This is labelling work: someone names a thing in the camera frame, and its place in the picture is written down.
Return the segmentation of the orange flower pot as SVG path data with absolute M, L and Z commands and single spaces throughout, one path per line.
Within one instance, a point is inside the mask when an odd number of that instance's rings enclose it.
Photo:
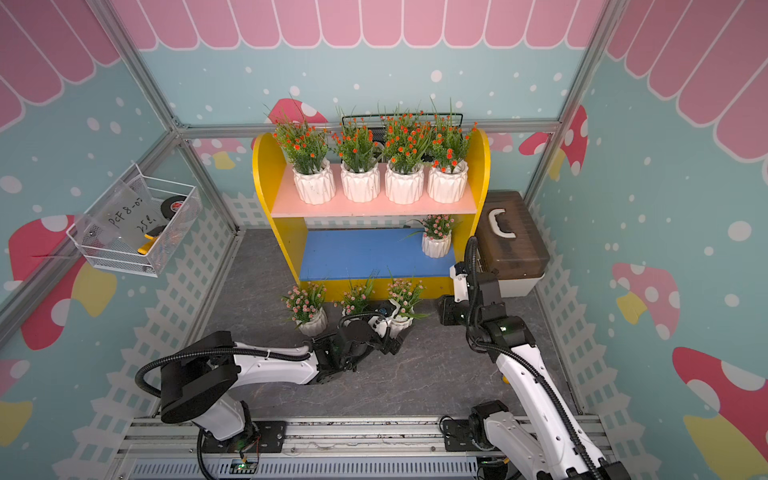
M 327 159 L 327 134 L 310 122 L 313 117 L 295 99 L 280 99 L 268 115 L 276 128 L 273 137 L 292 167 L 300 199 L 310 205 L 321 205 L 334 197 L 336 187 Z
M 382 160 L 387 164 L 385 193 L 398 205 L 417 202 L 424 192 L 424 155 L 432 142 L 432 126 L 420 115 L 396 110 L 386 117 Z
M 341 183 L 346 198 L 368 203 L 380 194 L 378 167 L 382 147 L 360 117 L 342 117 L 341 131 L 331 136 L 331 149 L 341 161 Z
M 453 111 L 439 113 L 434 108 L 432 144 L 428 148 L 431 167 L 428 195 L 436 202 L 453 204 L 464 195 L 468 185 L 471 131 L 465 131 L 453 120 Z

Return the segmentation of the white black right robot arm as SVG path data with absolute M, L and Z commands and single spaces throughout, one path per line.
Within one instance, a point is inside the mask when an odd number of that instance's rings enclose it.
M 463 260 L 450 270 L 454 293 L 442 303 L 441 321 L 461 325 L 470 349 L 486 354 L 507 379 L 533 430 L 525 431 L 498 401 L 473 408 L 470 437 L 481 449 L 503 453 L 525 479 L 627 479 L 619 461 L 609 460 L 588 437 L 552 385 L 533 334 L 511 316 L 497 277 L 479 269 L 476 237 Z

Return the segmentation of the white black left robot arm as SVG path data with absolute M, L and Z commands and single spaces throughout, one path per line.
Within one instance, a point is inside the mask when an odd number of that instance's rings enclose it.
M 203 438 L 240 449 L 259 437 L 249 407 L 230 391 L 251 384 L 327 383 L 355 371 L 373 352 L 397 354 L 408 335 L 382 310 L 340 319 L 330 334 L 302 347 L 256 347 L 216 331 L 190 346 L 151 361 L 137 371 L 138 388 L 160 400 L 165 424 L 191 422 Z

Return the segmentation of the pink flower pot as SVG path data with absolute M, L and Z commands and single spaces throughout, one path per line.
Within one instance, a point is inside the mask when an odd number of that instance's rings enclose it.
M 421 282 L 411 279 L 399 278 L 391 282 L 388 287 L 388 300 L 394 307 L 394 311 L 389 315 L 388 320 L 390 338 L 396 338 L 409 328 L 414 320 L 426 317 L 426 314 L 416 311 L 424 290 L 425 287 Z
M 341 314 L 347 316 L 365 312 L 373 299 L 373 294 L 373 278 L 368 278 L 363 283 L 351 282 L 340 301 Z
M 290 313 L 290 321 L 305 336 L 317 337 L 328 325 L 324 309 L 326 288 L 308 283 L 305 287 L 294 286 L 281 298 Z
M 420 231 L 411 235 L 421 237 L 423 253 L 434 259 L 445 257 L 449 253 L 452 244 L 452 233 L 457 225 L 457 220 L 449 214 L 432 214 L 423 219 L 411 219 L 407 222 L 409 227 L 418 224 Z

